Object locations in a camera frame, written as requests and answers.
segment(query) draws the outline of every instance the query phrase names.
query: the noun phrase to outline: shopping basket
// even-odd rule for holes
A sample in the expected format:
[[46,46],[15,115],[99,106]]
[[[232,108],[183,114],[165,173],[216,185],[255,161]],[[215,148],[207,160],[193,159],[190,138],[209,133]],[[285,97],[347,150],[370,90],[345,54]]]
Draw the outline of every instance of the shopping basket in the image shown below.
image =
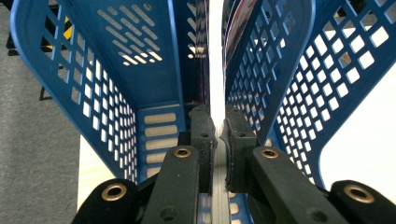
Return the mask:
[[[227,67],[227,104],[319,186],[320,151],[396,58],[395,2],[365,2],[357,11],[347,0],[258,0]],[[46,0],[15,2],[18,51],[111,172],[140,183],[186,130],[200,8],[178,0],[57,4],[54,13]],[[340,8],[345,17],[335,16]],[[375,22],[365,26],[369,17]],[[230,202],[233,221],[251,222],[243,196]]]

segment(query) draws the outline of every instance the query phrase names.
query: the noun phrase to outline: perforated basket side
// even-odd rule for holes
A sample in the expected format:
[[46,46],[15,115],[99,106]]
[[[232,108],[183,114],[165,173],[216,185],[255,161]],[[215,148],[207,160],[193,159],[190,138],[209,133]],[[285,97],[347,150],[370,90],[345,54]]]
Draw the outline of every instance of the perforated basket side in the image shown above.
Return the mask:
[[[321,150],[395,63],[396,3],[365,2],[361,11],[346,0],[327,4],[276,119],[279,144],[319,186]],[[345,17],[335,16],[340,8]]]
[[[115,176],[135,180],[136,109],[60,4],[16,1],[11,30],[19,54]],[[49,53],[41,48],[46,40]]]
[[226,99],[263,142],[311,33],[315,1],[264,0],[255,10],[227,68]]

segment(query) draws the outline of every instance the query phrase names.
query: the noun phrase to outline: black plastic piece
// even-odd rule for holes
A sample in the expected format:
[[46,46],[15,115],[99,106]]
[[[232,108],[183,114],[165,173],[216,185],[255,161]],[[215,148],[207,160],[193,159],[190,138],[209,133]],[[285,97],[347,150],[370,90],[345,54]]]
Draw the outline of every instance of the black plastic piece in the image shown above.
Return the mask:
[[191,132],[180,132],[177,139],[178,146],[191,146]]
[[206,105],[196,106],[191,111],[191,146],[199,152],[201,193],[208,193],[210,189],[212,148],[215,144],[215,127],[209,109]]
[[347,223],[281,150],[256,147],[249,163],[276,223]]
[[228,141],[224,141],[230,148],[230,162],[228,167],[228,188],[231,192],[248,192],[249,174],[247,158],[257,146],[256,135],[251,131],[242,111],[238,108],[226,106],[226,123],[228,127]]
[[396,206],[376,190],[345,180],[332,184],[329,200],[350,223],[395,223]]
[[276,223],[276,215],[265,197],[256,199],[248,195],[247,205],[254,223]]
[[11,10],[12,4],[14,3],[14,0],[0,0],[0,3],[3,3],[8,10]]
[[72,223],[134,223],[139,212],[137,202],[137,186],[134,182],[111,179],[93,190]]
[[194,147],[171,148],[166,153],[142,223],[196,223],[198,167],[198,151]]

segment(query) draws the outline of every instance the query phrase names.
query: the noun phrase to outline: floor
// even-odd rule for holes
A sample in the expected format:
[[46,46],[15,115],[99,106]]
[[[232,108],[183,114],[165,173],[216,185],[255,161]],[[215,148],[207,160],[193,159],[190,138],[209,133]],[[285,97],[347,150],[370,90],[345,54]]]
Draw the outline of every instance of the floor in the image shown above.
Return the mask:
[[7,56],[0,4],[0,223],[70,223],[77,211],[79,134],[19,56]]

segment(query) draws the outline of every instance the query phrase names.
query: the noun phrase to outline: metal rivet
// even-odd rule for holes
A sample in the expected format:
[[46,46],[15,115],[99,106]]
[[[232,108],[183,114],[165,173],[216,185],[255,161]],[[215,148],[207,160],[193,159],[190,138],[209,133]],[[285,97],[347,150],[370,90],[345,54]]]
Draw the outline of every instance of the metal rivet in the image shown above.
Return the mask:
[[367,189],[364,189],[357,185],[346,185],[344,192],[349,198],[358,201],[360,203],[373,203],[374,196]]
[[121,183],[107,186],[102,192],[102,198],[108,202],[114,202],[121,199],[126,194],[126,187]]
[[191,155],[191,151],[186,148],[180,148],[174,151],[174,155],[178,158],[187,158]]
[[277,153],[277,151],[272,150],[272,149],[265,149],[262,151],[262,156],[264,156],[268,159],[275,159],[279,156],[279,153]]

